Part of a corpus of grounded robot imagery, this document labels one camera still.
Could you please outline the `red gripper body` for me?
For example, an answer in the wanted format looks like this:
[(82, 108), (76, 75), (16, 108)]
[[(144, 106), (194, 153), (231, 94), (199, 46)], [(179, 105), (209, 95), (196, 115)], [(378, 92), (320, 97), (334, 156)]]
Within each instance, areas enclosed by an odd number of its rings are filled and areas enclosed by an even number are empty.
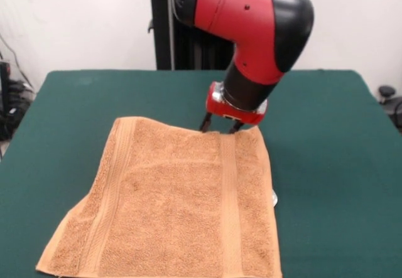
[(256, 110), (239, 110), (229, 104), (223, 96), (223, 83), (212, 82), (206, 99), (206, 111), (212, 115), (234, 119), (249, 125), (258, 125), (264, 118), (268, 100), (266, 99)]

